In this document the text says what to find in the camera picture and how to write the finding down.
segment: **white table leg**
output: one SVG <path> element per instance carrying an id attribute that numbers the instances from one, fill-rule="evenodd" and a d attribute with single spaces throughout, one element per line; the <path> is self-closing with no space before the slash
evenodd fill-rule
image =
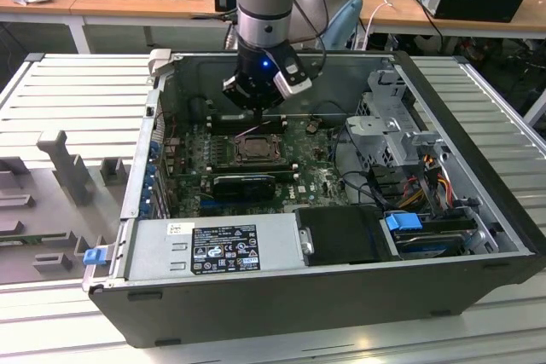
<path id="1" fill-rule="evenodd" d="M 526 113 L 523 118 L 526 123 L 533 126 L 546 112 L 546 90 L 538 97 L 538 100 L 529 108 L 529 111 Z"/>
<path id="2" fill-rule="evenodd" d="M 80 16 L 73 16 L 67 24 L 70 28 L 70 33 L 72 34 L 72 39 L 74 40 L 74 44 L 76 44 L 78 53 L 81 55 L 93 53 L 92 45 L 90 45 L 90 42 L 88 42 L 87 39 L 84 20 Z"/>

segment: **white cable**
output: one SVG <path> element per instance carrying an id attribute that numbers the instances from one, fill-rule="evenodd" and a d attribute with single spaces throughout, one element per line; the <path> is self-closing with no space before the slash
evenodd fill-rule
<path id="1" fill-rule="evenodd" d="M 372 15 L 369 17 L 368 26 L 366 27 L 366 33 L 364 34 L 364 44 L 362 46 L 362 50 L 366 50 L 368 48 L 368 40 L 369 40 L 369 28 L 372 26 L 372 20 L 374 19 L 375 14 L 381 9 L 383 6 L 391 6 L 392 3 L 389 3 L 387 0 L 384 0 L 384 3 L 378 5 Z"/>
<path id="2" fill-rule="evenodd" d="M 388 0 L 383 0 L 383 3 L 378 5 L 372 15 L 369 17 L 368 26 L 366 27 L 366 32 L 364 33 L 364 44 L 362 46 L 362 50 L 366 50 L 368 48 L 368 40 L 369 40 L 369 28 L 372 26 L 372 20 L 374 19 L 375 14 L 381 9 L 383 6 L 390 6 L 393 7 L 393 4 L 390 3 Z"/>

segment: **warning label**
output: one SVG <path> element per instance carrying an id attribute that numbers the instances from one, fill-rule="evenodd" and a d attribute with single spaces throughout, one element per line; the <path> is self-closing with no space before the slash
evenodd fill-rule
<path id="1" fill-rule="evenodd" d="M 195 228 L 191 255 L 194 274 L 259 270 L 256 225 Z"/>

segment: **black plastic cover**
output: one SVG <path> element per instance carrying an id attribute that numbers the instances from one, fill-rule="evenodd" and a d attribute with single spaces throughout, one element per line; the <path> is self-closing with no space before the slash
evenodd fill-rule
<path id="1" fill-rule="evenodd" d="M 311 207 L 295 213 L 298 229 L 311 234 L 314 248 L 305 256 L 306 266 L 392 260 L 374 207 Z"/>

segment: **motherboard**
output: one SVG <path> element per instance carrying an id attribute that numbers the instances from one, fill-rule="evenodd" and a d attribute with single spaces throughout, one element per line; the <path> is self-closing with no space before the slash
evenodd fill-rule
<path id="1" fill-rule="evenodd" d="M 334 129 L 307 117 L 240 130 L 240 124 L 194 124 L 166 141 L 172 217 L 348 204 L 332 162 Z"/>

